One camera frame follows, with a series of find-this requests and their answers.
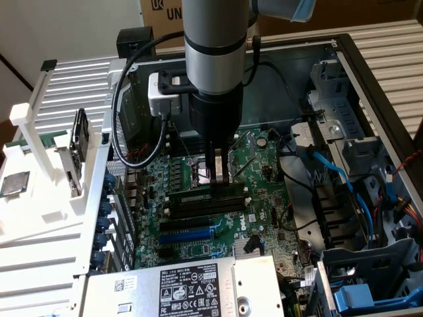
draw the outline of black connector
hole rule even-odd
[[[255,249],[260,249],[260,255],[264,255],[264,248],[260,241],[260,237],[257,234],[251,236],[250,240],[245,244],[244,251],[247,254],[252,253]]]
[[[154,187],[150,186],[150,189],[148,191],[148,196],[150,199],[154,199],[155,195],[154,195]]]
[[[288,207],[288,212],[286,214],[286,221],[292,221],[293,219],[293,207],[292,204]]]
[[[404,216],[404,208],[411,203],[411,198],[408,196],[404,197],[402,201],[398,201],[397,206],[394,208],[394,223],[397,224]]]

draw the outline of capacitor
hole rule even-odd
[[[103,188],[106,190],[106,192],[110,193],[113,190],[115,185],[116,185],[116,177],[114,177],[113,175],[107,172],[104,175]]]
[[[143,204],[144,204],[144,209],[149,209],[148,195],[146,192],[143,192]]]
[[[294,250],[291,252],[291,254],[292,254],[292,260],[296,262],[298,260],[298,251]]]
[[[98,267],[104,263],[104,253],[101,251],[93,251],[91,254],[91,265]]]
[[[150,199],[154,199],[155,195],[154,195],[154,187],[153,186],[150,186],[148,194],[149,194]]]
[[[107,215],[112,213],[112,205],[108,201],[100,201],[98,207],[98,215],[101,217],[107,217]]]
[[[95,225],[95,228],[97,231],[104,232],[105,230],[109,228],[109,226],[110,226],[110,223],[106,217],[97,218],[97,222]]]
[[[259,149],[265,149],[267,147],[267,140],[264,137],[258,137],[256,144]]]
[[[94,235],[93,247],[94,249],[100,250],[107,244],[107,236],[105,234],[96,233]]]

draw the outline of black pcie slot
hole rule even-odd
[[[180,221],[167,221],[160,223],[160,231],[185,230],[193,228],[209,227],[210,220],[207,217],[185,219]]]
[[[244,211],[244,197],[220,199],[220,201],[203,201],[196,203],[180,204],[171,207],[171,218],[181,219],[189,217],[199,217],[208,215],[218,215],[221,213],[232,213]]]

